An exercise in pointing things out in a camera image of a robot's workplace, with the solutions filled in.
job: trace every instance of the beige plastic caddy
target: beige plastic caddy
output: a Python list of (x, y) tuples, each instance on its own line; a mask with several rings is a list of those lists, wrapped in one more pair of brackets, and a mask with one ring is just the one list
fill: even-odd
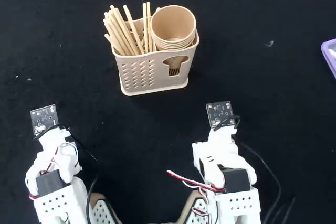
[[(158, 8), (151, 17), (148, 2), (147, 7), (143, 6), (144, 17), (132, 20), (126, 6), (124, 9), (129, 20), (124, 24), (133, 40), (128, 47), (122, 48), (121, 44), (127, 36), (123, 39), (118, 36), (119, 41), (117, 37), (113, 39), (113, 31), (104, 20), (110, 33), (105, 36), (111, 42), (118, 65), (121, 91), (131, 96), (185, 87), (200, 42), (194, 15), (182, 6), (165, 6)], [(132, 53), (134, 45), (138, 55)], [(120, 50), (125, 54), (129, 51), (129, 55), (122, 55)]]

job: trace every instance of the black felt mat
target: black felt mat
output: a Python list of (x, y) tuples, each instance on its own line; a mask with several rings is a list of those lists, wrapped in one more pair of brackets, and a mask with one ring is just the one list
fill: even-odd
[[(180, 90), (124, 96), (103, 37), (103, 12), (141, 3), (190, 8), (201, 38), (190, 82)], [(171, 169), (200, 179), (191, 143), (207, 139), (205, 104), (231, 100), (238, 137), (278, 175), (283, 200), (295, 195), (288, 223), (336, 217), (336, 81), (321, 44), (336, 37), (332, 0), (0, 0), (0, 192), (2, 223), (36, 223), (24, 177), (40, 145), (29, 111), (55, 103), (102, 162), (96, 191), (123, 223), (174, 221), (190, 189)], [(272, 47), (265, 44), (273, 41)], [(261, 216), (276, 186), (253, 155)], [(81, 177), (94, 177), (81, 153)]]

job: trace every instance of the robotic arm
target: robotic arm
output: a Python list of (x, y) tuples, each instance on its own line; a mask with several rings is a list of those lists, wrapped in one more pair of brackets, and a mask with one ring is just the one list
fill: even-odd
[(257, 175), (239, 155), (232, 139), (239, 124), (235, 119), (239, 117), (233, 115), (229, 101), (207, 104), (206, 107), (211, 126), (208, 141), (192, 144), (194, 166), (204, 184), (171, 171), (168, 173), (184, 183), (198, 186), (205, 193), (207, 212), (194, 209), (194, 213), (208, 216), (211, 224), (260, 224), (259, 193), (252, 186)]

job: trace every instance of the purple tray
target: purple tray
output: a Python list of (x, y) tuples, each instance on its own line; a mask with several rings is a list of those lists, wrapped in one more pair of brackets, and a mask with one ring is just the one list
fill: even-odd
[(332, 49), (336, 52), (336, 39), (326, 41), (322, 44), (321, 50), (325, 60), (327, 61), (329, 68), (336, 78), (336, 58), (331, 54), (329, 49)]

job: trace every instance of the kraft paper cup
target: kraft paper cup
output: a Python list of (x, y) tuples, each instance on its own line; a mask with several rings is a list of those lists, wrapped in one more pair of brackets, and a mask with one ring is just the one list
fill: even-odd
[(165, 6), (152, 16), (151, 32), (159, 48), (185, 48), (195, 38), (196, 19), (193, 13), (183, 6)]

